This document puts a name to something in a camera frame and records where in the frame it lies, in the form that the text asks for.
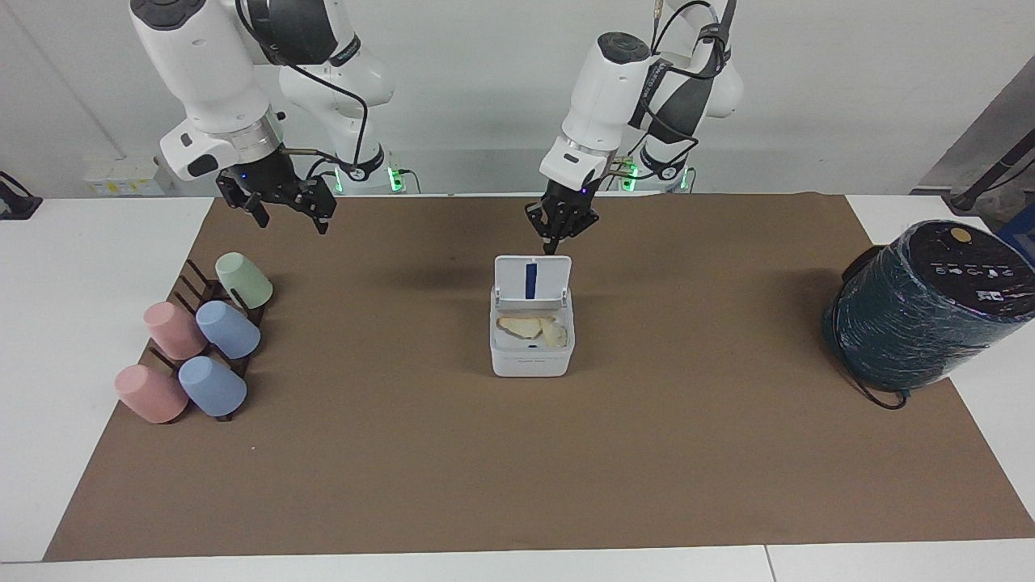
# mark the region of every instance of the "gold circle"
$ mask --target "gold circle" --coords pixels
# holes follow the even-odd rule
[[[966,243],[966,242],[970,242],[971,240],[974,240],[974,237],[971,236],[971,233],[969,233],[966,230],[964,230],[962,228],[958,228],[958,227],[950,230],[949,234],[951,234],[952,238],[955,238],[959,242],[965,242]]]

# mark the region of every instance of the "cup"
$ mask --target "cup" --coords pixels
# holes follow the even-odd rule
[[[180,367],[180,384],[190,400],[209,416],[226,416],[244,402],[244,380],[214,359],[200,355]]]
[[[169,301],[148,308],[144,324],[158,349],[173,359],[191,358],[208,345],[194,316]]]
[[[273,296],[273,284],[247,257],[240,253],[227,253],[215,262],[215,274],[237,307],[254,310]],[[241,296],[242,305],[233,291]]]
[[[115,377],[119,400],[148,423],[168,423],[187,406],[187,395],[176,378],[142,365]]]
[[[224,301],[209,301],[198,310],[198,326],[227,357],[237,359],[255,351],[262,333],[241,312]]]

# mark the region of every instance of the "green cup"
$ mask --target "green cup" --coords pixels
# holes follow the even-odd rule
[[[254,310],[273,296],[273,284],[255,263],[240,253],[227,253],[219,257],[215,262],[215,274],[234,303],[241,309]],[[242,305],[231,290],[236,291],[246,304]]]

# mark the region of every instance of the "pink cup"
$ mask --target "pink cup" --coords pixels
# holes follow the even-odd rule
[[[169,301],[148,308],[144,323],[161,352],[173,359],[190,359],[208,345],[194,316]]]
[[[130,410],[154,424],[178,416],[188,400],[176,378],[139,363],[119,372],[115,391]]]

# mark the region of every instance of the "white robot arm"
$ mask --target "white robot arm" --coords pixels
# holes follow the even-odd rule
[[[359,187],[390,187],[388,172],[377,172],[385,154],[366,125],[368,107],[387,103],[394,87],[383,64],[360,49],[339,0],[130,0],[129,9],[144,49],[186,111],[160,141],[177,176],[216,176],[227,202],[260,226],[269,221],[262,206],[269,202],[310,216],[320,233],[336,203],[322,179],[295,174],[290,155],[335,162]],[[283,117],[256,81],[239,24],[271,62],[288,65],[285,94],[327,125],[334,156],[284,146]]]
[[[655,27],[660,8],[657,0]],[[646,132],[639,159],[647,171],[625,177],[671,184],[697,145],[701,118],[726,117],[736,109],[743,82],[729,64],[735,9],[736,0],[680,3],[652,47],[624,32],[597,38],[575,80],[562,134],[539,167],[549,179],[545,194],[525,207],[548,255],[598,220],[593,197],[605,177],[621,175],[612,164],[626,125]],[[689,56],[657,51],[677,20],[682,24],[673,30],[684,37]]]

